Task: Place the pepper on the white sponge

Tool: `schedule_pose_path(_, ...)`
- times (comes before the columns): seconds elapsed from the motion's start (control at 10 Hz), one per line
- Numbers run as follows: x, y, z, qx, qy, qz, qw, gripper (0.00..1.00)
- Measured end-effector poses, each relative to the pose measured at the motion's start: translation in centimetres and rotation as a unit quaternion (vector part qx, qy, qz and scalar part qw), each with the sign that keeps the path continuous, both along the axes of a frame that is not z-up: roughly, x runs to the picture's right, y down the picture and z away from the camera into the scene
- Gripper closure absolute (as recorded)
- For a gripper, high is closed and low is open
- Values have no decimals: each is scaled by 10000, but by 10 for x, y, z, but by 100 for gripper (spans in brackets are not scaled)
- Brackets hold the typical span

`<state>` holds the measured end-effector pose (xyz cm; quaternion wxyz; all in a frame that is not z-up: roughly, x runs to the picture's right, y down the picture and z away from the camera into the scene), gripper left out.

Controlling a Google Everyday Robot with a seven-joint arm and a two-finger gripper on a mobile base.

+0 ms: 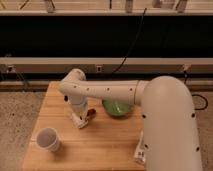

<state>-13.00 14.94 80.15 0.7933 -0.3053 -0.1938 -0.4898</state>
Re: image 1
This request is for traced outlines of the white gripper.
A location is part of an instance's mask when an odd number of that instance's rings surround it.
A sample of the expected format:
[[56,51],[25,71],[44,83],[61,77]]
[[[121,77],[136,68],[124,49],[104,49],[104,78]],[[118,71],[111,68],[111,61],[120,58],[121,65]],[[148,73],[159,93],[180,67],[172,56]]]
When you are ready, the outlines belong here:
[[71,114],[71,119],[78,129],[82,129],[88,124],[86,117],[88,111],[88,100],[85,96],[74,95],[69,96],[69,104],[74,113]]

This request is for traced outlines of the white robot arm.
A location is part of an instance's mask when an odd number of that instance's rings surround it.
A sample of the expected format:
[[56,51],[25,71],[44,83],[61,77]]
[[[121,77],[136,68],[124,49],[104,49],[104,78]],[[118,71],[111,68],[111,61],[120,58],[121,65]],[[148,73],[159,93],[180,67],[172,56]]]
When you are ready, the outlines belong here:
[[80,118],[89,97],[139,105],[147,171],[203,171],[193,98],[179,79],[88,81],[73,69],[59,91]]

